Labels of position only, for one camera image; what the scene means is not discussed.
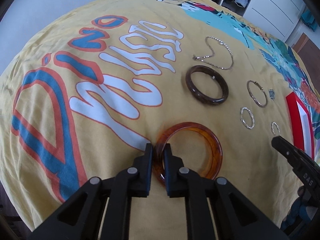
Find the metal screw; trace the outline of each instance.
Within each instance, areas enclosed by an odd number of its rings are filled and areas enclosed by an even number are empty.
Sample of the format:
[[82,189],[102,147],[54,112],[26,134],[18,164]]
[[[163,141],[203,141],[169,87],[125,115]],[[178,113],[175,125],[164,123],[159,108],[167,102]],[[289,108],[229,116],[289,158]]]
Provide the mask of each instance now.
[[179,169],[179,172],[180,172],[181,174],[188,174],[189,171],[190,171],[190,170],[189,170],[187,167],[181,167],[181,168]]
[[95,184],[98,184],[100,182],[100,179],[98,177],[92,177],[90,179],[90,183],[95,185]]
[[224,177],[217,178],[217,183],[220,184],[220,185],[226,185],[227,182],[228,182],[227,179],[224,178]]
[[130,167],[129,169],[127,169],[127,172],[129,174],[136,174],[138,172],[138,169],[135,167]]

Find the amber bangle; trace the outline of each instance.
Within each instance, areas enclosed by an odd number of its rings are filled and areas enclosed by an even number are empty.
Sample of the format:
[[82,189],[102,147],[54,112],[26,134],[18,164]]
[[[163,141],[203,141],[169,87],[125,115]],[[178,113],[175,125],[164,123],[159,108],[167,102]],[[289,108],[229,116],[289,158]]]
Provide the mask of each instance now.
[[169,138],[181,130],[195,131],[201,134],[208,141],[211,148],[211,155],[208,164],[200,176],[207,179],[215,179],[222,165],[222,149],[218,138],[207,127],[195,122],[178,123],[167,129],[159,138],[155,146],[153,159],[153,173],[157,179],[164,184],[163,150]]
[[[206,96],[205,94],[201,93],[198,88],[194,85],[194,83],[191,80],[191,74],[194,72],[202,72],[205,73],[209,76],[212,76],[213,79],[215,79],[218,84],[220,85],[222,89],[222,98],[211,98],[209,96]],[[226,83],[226,81],[223,79],[223,77],[213,70],[212,68],[209,68],[207,66],[202,66],[202,65],[197,65],[193,66],[190,68],[187,73],[186,73],[186,84],[192,95],[200,102],[204,104],[209,104],[209,105],[220,105],[224,101],[227,100],[228,95],[229,95],[229,88]]]

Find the bed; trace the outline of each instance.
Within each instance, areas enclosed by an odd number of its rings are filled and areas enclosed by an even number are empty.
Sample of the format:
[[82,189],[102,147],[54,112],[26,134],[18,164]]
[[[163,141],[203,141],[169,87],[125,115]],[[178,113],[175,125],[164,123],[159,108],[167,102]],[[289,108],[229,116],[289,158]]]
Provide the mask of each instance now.
[[[228,84],[219,106],[197,101],[185,74],[206,61]],[[206,95],[219,96],[208,75],[193,75]],[[274,100],[261,108],[247,91],[257,81]],[[97,0],[37,33],[0,77],[0,181],[33,230],[93,176],[115,176],[167,128],[196,122],[223,151],[226,177],[276,225],[301,185],[272,147],[271,123],[293,141],[285,97],[292,91],[308,109],[319,164],[320,104],[299,56],[282,41],[210,0]],[[258,101],[261,91],[252,87]],[[247,107],[253,129],[241,122]],[[172,137],[173,154],[202,171],[208,149],[198,134]],[[131,239],[186,239],[184,201],[169,199],[153,176],[147,199],[132,201]]]

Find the bracelet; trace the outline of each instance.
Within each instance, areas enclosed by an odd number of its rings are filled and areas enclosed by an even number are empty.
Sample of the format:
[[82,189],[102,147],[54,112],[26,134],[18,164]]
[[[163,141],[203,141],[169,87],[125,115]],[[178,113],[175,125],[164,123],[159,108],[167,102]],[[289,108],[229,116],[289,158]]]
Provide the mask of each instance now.
[[[206,96],[202,92],[200,92],[200,90],[198,88],[196,88],[196,86],[194,85],[194,83],[192,82],[192,79],[191,79],[191,74],[194,72],[202,72],[202,73],[205,73],[209,76],[212,76],[212,78],[218,82],[218,84],[220,85],[220,87],[222,89],[222,98],[211,98],[211,97]],[[186,73],[186,84],[187,84],[187,87],[190,90],[191,94],[198,101],[200,101],[204,104],[215,105],[215,106],[220,105],[224,101],[227,100],[228,95],[229,95],[229,88],[228,88],[226,81],[223,79],[223,77],[218,72],[216,72],[215,70],[213,70],[212,68],[209,68],[207,66],[197,65],[197,66],[193,66],[192,68],[190,68]]]
[[[213,48],[212,48],[212,47],[209,45],[209,43],[208,43],[208,38],[214,39],[214,40],[216,40],[217,42],[219,42],[220,45],[226,47],[226,49],[228,50],[228,52],[229,52],[229,54],[230,54],[230,56],[231,56],[231,61],[232,61],[232,62],[231,62],[231,66],[230,66],[230,67],[228,67],[228,68],[218,67],[218,66],[215,66],[214,64],[209,63],[209,62],[206,62],[206,61],[204,61],[204,60],[202,59],[202,58],[209,58],[209,57],[213,57],[213,56],[214,56],[214,51],[213,51]],[[207,46],[210,48],[212,54],[211,54],[211,55],[208,55],[208,56],[203,56],[203,57],[196,57],[196,55],[193,55],[193,59],[194,59],[194,60],[200,60],[200,61],[202,61],[202,62],[204,62],[204,63],[207,63],[207,64],[209,64],[209,65],[211,65],[211,66],[213,66],[213,67],[220,68],[220,69],[223,69],[223,70],[229,70],[229,69],[231,69],[231,68],[233,67],[233,64],[234,64],[233,55],[232,55],[232,52],[231,52],[231,50],[229,49],[229,47],[228,47],[227,44],[225,44],[223,41],[221,41],[221,40],[219,40],[219,39],[217,39],[217,38],[215,38],[215,37],[212,37],[212,36],[206,37],[204,41],[205,41],[205,44],[207,44]]]
[[[264,105],[262,105],[261,103],[259,103],[259,101],[253,96],[253,94],[252,94],[252,92],[251,92],[251,90],[250,90],[250,88],[249,88],[249,83],[250,83],[250,82],[252,82],[253,84],[255,84],[255,85],[263,92],[263,94],[264,94],[264,96],[265,96],[265,98],[266,98],[266,103],[265,103]],[[260,84],[259,84],[258,82],[253,81],[253,80],[249,80],[249,81],[247,82],[247,89],[248,89],[248,92],[249,92],[250,97],[253,99],[253,101],[254,101],[258,106],[260,106],[260,107],[265,107],[265,106],[267,106],[267,104],[268,104],[268,97],[267,97],[264,89],[262,88],[262,86],[260,86]]]
[[181,130],[190,130],[200,133],[208,141],[212,154],[210,155],[207,167],[200,176],[207,179],[215,179],[222,165],[222,149],[218,138],[207,127],[195,122],[178,123],[167,129],[158,139],[153,159],[153,173],[157,179],[164,184],[163,150],[169,138]]
[[271,131],[272,131],[273,135],[276,135],[276,133],[275,133],[275,129],[274,129],[274,127],[273,127],[273,126],[275,126],[275,127],[277,128],[278,134],[280,135],[280,129],[279,129],[279,126],[277,125],[277,123],[276,123],[276,122],[272,122],[272,123],[271,123]]
[[[249,115],[250,115],[250,117],[251,117],[251,122],[252,122],[252,125],[251,125],[251,126],[247,125],[246,122],[243,120],[243,110],[247,110],[247,111],[248,111],[248,113],[249,113]],[[243,123],[243,125],[244,125],[246,128],[252,129],[252,128],[254,127],[254,117],[253,117],[253,114],[252,114],[251,111],[250,111],[248,108],[246,108],[246,107],[242,107],[241,110],[240,110],[240,120],[241,120],[241,122]]]

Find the wall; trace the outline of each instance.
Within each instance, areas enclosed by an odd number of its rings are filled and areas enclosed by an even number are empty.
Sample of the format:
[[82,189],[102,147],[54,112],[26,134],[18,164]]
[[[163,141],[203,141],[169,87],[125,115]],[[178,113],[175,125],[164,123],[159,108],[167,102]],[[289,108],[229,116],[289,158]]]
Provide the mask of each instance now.
[[0,22],[0,74],[33,35],[91,1],[94,0],[14,0]]
[[298,22],[286,43],[293,47],[293,45],[297,43],[302,33],[305,33],[309,39],[320,49],[320,27],[318,26],[316,31],[313,32],[313,30],[307,27],[301,20]]

